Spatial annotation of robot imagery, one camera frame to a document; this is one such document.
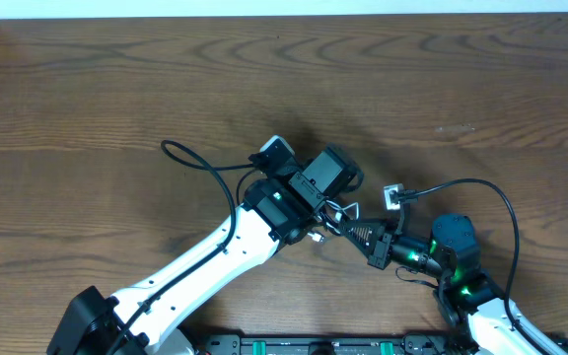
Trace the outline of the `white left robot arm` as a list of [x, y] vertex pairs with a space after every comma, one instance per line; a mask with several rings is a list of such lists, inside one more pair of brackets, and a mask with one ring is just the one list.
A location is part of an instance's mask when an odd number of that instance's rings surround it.
[[90, 286], [74, 297], [48, 346], [49, 354], [156, 354], [205, 301], [280, 249], [325, 223], [325, 204], [356, 190], [360, 168], [328, 145], [300, 163], [288, 143], [272, 137], [245, 169], [264, 177], [241, 201], [223, 190], [229, 217], [208, 237], [153, 275], [108, 297]]

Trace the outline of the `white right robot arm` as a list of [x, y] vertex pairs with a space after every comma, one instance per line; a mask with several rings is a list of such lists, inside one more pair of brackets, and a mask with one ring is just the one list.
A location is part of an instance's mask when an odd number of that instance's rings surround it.
[[434, 278], [433, 298], [445, 322], [457, 332], [459, 350], [568, 354], [568, 344], [537, 329], [482, 268], [481, 248], [468, 217], [437, 218], [427, 238], [407, 232], [402, 218], [342, 220], [338, 230], [369, 265], [385, 269], [396, 263]]

